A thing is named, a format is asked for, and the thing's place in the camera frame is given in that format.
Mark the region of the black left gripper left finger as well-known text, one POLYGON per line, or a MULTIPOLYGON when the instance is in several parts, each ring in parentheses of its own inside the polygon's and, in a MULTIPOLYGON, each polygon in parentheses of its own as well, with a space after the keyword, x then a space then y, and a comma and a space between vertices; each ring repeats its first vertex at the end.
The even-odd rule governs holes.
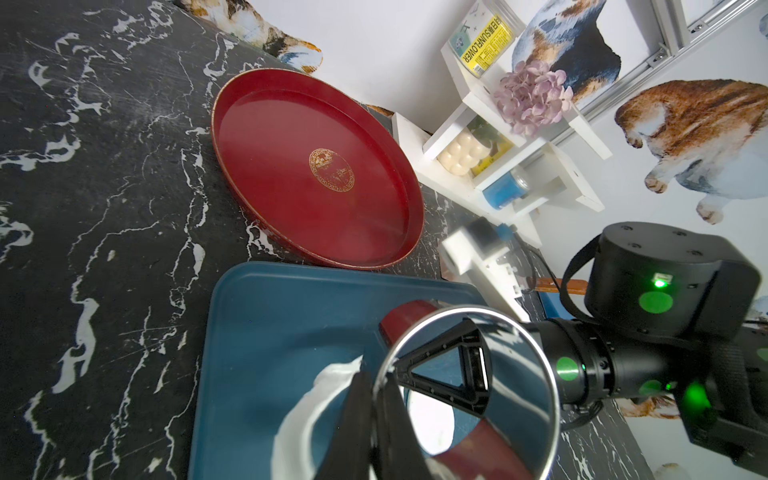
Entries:
POLYGON ((315 479, 369 478, 372 410, 371 375, 361 371, 349 385, 336 432, 315 479))

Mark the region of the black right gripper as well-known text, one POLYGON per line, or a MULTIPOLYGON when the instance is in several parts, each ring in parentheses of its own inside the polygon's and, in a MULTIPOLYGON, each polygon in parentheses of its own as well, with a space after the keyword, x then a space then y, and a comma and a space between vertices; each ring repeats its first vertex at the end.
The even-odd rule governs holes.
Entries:
MULTIPOLYGON (((605 399, 646 399, 672 392, 678 386, 678 351, 647 343, 577 320, 545 319, 525 323, 554 374, 561 405, 586 408, 605 399)), ((469 319, 394 362, 399 386, 426 395, 475 417, 489 404, 489 391, 454 386, 417 374, 423 364, 445 357, 464 370, 468 351, 480 348, 480 330, 469 319)))

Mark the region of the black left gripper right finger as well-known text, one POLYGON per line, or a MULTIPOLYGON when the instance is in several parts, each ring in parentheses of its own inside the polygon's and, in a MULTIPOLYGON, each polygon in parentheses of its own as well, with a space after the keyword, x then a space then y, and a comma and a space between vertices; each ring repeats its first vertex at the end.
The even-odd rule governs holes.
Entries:
POLYGON ((378 479, 431 479, 410 416, 391 374, 374 397, 373 468, 378 479))

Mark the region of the white dough piece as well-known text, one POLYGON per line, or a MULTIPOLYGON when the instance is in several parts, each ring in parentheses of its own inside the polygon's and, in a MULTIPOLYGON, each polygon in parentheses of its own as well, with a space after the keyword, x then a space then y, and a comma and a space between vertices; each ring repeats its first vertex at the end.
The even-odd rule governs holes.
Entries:
POLYGON ((283 418, 273 440, 271 479, 313 479, 318 464, 312 439, 322 413, 352 383, 361 370, 363 356, 324 367, 296 405, 283 418))

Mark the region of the blue rectangular tray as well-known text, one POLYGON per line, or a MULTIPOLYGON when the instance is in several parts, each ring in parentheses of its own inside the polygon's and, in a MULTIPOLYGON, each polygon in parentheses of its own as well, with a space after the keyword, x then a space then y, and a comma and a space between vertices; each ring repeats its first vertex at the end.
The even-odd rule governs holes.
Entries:
MULTIPOLYGON (((377 371, 387 353, 380 321, 413 300, 481 296, 462 283, 282 263, 226 272, 211 299, 189 477, 271 479, 274 437, 318 373, 360 355, 359 372, 377 371)), ((347 389, 314 428, 318 467, 347 389)))

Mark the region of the round cut dough wrapper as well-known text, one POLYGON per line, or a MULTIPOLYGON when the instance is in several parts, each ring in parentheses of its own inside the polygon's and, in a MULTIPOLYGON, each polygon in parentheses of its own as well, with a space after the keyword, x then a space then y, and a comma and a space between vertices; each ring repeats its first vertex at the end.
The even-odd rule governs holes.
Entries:
POLYGON ((429 456, 449 450, 455 435, 453 408, 439 400, 409 391, 406 407, 422 450, 429 456))

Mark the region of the metal scraper wooden handle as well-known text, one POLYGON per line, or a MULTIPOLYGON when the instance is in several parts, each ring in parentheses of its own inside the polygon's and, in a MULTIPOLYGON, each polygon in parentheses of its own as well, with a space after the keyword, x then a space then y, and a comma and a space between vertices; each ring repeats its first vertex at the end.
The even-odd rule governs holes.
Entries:
POLYGON ((559 288, 565 287, 569 294, 584 296, 588 286, 589 283, 585 280, 570 280, 564 284, 559 278, 537 278, 534 289, 543 293, 559 293, 559 288))

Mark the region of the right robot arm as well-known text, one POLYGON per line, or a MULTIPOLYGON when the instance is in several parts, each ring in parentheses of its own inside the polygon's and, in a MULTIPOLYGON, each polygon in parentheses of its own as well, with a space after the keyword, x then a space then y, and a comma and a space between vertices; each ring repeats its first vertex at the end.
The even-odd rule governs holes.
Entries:
POLYGON ((747 320, 761 277, 728 240, 676 227, 606 227, 566 268, 591 270, 568 317, 519 322, 487 307, 411 301, 380 332, 381 381, 396 381, 477 425, 437 455, 458 478, 533 479, 552 466, 559 433, 605 402, 670 395, 689 441, 767 472, 767 335, 747 320))

